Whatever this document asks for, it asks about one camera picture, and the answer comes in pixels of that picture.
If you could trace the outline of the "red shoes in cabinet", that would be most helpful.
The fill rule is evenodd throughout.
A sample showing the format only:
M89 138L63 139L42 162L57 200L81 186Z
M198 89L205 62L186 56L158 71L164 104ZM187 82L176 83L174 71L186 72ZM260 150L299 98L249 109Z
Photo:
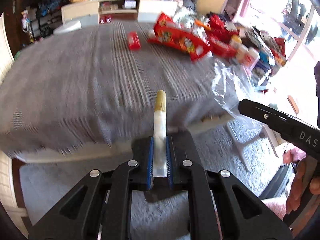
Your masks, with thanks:
M112 22L111 15L100 15L99 24L107 24Z

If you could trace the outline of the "white round stool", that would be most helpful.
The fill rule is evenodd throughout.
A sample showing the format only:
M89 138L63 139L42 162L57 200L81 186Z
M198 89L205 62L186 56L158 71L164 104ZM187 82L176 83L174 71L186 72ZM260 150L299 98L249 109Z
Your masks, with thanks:
M58 28L54 29L53 35L60 35L60 34L65 34L69 33L75 30L81 29L81 22L79 20L77 21L70 21L67 22L66 24L63 24L59 26Z

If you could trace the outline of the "grey shaggy carpet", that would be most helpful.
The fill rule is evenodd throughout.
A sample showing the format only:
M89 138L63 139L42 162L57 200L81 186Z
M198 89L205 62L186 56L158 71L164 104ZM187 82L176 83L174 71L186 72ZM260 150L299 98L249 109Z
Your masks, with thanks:
M231 171L256 196L260 196L282 163L268 139L259 139L244 149L250 168L247 171L225 126L197 134L193 139L205 169ZM87 161L23 165L21 188L31 223L43 217L90 170L110 171L131 157L131 153L120 153ZM186 192L170 197L139 191L132 194L133 239L189 239L188 218Z

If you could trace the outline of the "white wooden TV cabinet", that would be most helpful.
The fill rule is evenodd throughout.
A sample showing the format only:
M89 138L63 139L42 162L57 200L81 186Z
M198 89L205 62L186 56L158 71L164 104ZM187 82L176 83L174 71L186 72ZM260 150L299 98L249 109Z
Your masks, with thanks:
M63 24L80 21L84 26L100 24L103 16L155 23L161 13L172 17L176 9L174 0L90 0L63 6L61 16Z

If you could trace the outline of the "clear plastic bag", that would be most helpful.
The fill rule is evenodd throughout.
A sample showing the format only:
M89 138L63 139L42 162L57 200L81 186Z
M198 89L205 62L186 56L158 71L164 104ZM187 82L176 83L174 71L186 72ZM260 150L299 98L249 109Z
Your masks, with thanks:
M227 65L220 59L214 59L215 77L212 91L215 101L233 118L248 122L249 118L240 114L238 105L241 100L257 101L258 93L242 65Z

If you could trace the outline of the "grey plaid tablecloth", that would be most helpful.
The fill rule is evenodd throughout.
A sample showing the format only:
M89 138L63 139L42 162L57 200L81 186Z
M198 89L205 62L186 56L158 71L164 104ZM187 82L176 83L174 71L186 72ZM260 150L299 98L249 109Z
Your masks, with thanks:
M152 133L156 94L167 124L185 128L225 113L215 101L213 57L150 44L151 25L112 22L51 36L25 48L1 84L1 150L72 152ZM141 48L129 50L136 32Z

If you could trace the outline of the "small red snack packet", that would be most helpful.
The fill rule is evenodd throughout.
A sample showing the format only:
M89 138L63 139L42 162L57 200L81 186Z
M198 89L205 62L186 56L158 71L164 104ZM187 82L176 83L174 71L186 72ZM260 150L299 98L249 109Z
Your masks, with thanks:
M136 32L130 32L128 34L127 43L129 50L139 50L141 48L139 37Z

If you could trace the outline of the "white tube with gold cap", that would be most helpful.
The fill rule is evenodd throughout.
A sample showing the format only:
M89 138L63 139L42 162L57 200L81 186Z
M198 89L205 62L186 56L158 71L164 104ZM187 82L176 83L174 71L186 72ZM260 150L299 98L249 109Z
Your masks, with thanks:
M166 93L159 90L153 115L153 177L167 177L167 114Z

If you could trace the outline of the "large red snack bag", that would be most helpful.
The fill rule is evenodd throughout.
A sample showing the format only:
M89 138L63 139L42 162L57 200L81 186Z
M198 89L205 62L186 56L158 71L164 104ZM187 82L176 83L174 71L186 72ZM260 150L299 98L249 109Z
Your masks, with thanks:
M191 61L205 57L210 51L210 43L203 27L186 27L176 23L167 14L161 13L152 30L148 42L160 44L189 54Z

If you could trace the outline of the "pile of red snack packages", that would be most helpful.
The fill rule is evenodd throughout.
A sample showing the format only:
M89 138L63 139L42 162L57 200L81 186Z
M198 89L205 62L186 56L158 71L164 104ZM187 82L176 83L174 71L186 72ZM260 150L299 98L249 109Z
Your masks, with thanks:
M287 62L284 38L273 37L266 31L234 23L228 16L214 13L204 20L196 19L195 25L204 28L216 55L238 57L237 61L241 62L246 54L251 54L269 67L282 67Z

